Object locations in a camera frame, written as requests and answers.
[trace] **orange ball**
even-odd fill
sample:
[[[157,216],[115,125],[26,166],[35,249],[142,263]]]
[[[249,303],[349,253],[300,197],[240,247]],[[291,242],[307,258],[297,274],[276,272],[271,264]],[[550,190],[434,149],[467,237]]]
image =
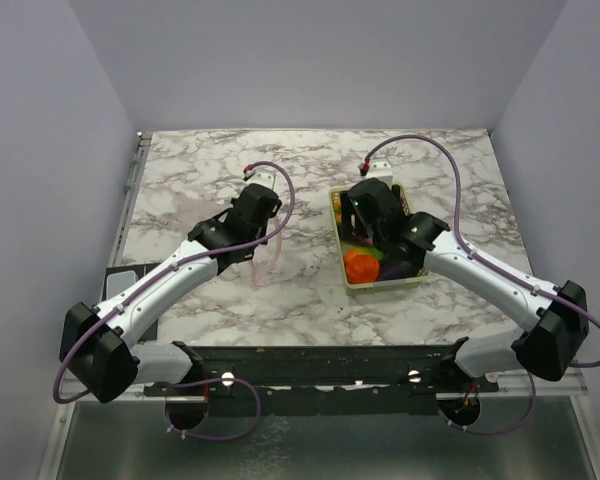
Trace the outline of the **orange ball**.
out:
[[[347,253],[345,253],[344,256],[342,257],[342,260],[344,260],[344,264],[347,265],[351,260],[353,260],[358,255],[362,255],[362,252],[360,251],[359,248],[354,248],[352,250],[349,250]]]
[[[348,262],[345,259],[345,272],[349,283],[372,283],[380,275],[380,262],[371,255],[358,253],[350,258]]]

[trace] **white wall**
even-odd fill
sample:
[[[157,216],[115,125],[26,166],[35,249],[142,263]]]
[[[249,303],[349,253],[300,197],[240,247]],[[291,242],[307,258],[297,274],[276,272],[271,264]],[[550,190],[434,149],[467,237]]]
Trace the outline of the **white wall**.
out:
[[[581,283],[600,318],[600,0],[567,2],[493,141],[536,273]],[[598,332],[583,350],[600,358]],[[586,380],[600,429],[600,369]]]
[[[565,0],[70,0],[138,129],[493,128]]]
[[[0,1],[0,479],[34,478],[64,312],[93,300],[136,141],[64,0]]]

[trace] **marble table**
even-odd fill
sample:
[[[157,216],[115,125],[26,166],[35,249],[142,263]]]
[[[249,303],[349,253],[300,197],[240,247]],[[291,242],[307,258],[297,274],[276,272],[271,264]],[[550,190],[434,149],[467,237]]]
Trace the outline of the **marble table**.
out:
[[[257,160],[293,178],[296,210],[282,254],[257,288],[246,264],[183,298],[161,319],[158,341],[197,345],[448,344],[504,331],[513,322],[463,287],[431,276],[411,291],[348,297],[343,287],[328,192],[359,180],[357,166],[382,140],[404,131],[229,130],[153,135],[123,263],[161,261],[200,220],[218,213],[243,187],[242,168]],[[529,263],[485,130],[419,131],[446,145],[460,164],[465,237],[516,268]],[[412,210],[451,223],[451,168],[434,147],[403,141],[385,147]],[[288,201],[286,189],[281,198]],[[262,267],[273,242],[256,252]]]

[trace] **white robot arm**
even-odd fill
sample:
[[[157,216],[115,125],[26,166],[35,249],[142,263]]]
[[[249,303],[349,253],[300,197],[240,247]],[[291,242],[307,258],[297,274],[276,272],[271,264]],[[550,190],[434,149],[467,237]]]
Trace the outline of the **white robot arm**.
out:
[[[441,363],[444,373],[477,378],[524,368],[540,378],[560,380],[589,332],[588,320],[538,293],[554,292],[586,310],[584,290],[570,281],[558,287],[520,272],[467,244],[446,223],[427,213],[405,214],[389,185],[390,181],[373,177],[359,182],[347,192],[343,212],[350,208],[355,213],[355,221],[379,250],[450,278],[517,324],[503,334],[458,340]],[[524,289],[521,284],[533,288]]]
[[[138,340],[182,296],[229,265],[253,256],[255,240],[265,235],[269,218],[280,206],[274,181],[272,172],[257,171],[231,209],[196,225],[178,249],[148,275],[93,309],[79,303],[67,313],[60,360],[98,400],[111,401],[132,384],[175,384],[200,378],[202,359],[185,344],[138,345]],[[588,334],[587,320],[533,290],[520,288],[513,280],[556,291],[586,309],[584,290],[572,282],[558,288],[471,245],[467,252],[444,222],[423,212],[406,215],[389,185],[390,181],[378,178],[359,182],[347,192],[343,209],[349,202],[355,221],[390,257],[450,278],[517,324],[504,334],[458,340],[439,362],[440,383],[461,385],[485,373],[521,368],[547,380],[559,380]],[[250,247],[233,248],[248,242]],[[476,255],[506,275],[475,261]],[[89,329],[97,330],[87,338]]]
[[[195,368],[195,352],[181,342],[137,343],[184,295],[230,265],[253,257],[258,239],[265,236],[267,222],[281,202],[274,191],[274,172],[255,169],[246,180],[231,208],[196,225],[148,275],[93,308],[78,303],[67,313],[60,360],[101,402],[113,400],[133,384],[178,383]],[[83,342],[85,332],[97,324],[100,327]],[[78,342],[84,344],[69,355]]]

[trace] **plastic food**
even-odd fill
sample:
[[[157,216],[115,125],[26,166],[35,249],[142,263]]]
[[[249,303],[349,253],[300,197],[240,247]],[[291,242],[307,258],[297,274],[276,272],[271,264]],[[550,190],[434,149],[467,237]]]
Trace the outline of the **plastic food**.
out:
[[[409,262],[402,260],[387,260],[382,264],[378,281],[399,280],[403,278],[415,277],[418,275],[418,269]]]
[[[340,203],[339,193],[334,193],[331,195],[331,206],[333,207],[333,213],[336,217],[336,225],[340,226],[342,223],[342,205]]]
[[[375,258],[376,260],[378,260],[378,262],[383,262],[385,260],[385,258],[387,257],[384,253],[382,253],[380,250],[378,250],[375,247],[356,247],[356,248],[349,250],[342,257],[342,259],[344,260],[344,264],[346,265],[347,263],[349,263],[357,255],[369,255],[369,256]]]
[[[372,283],[380,275],[380,262],[371,255],[353,254],[348,260],[345,255],[345,272],[349,283]]]

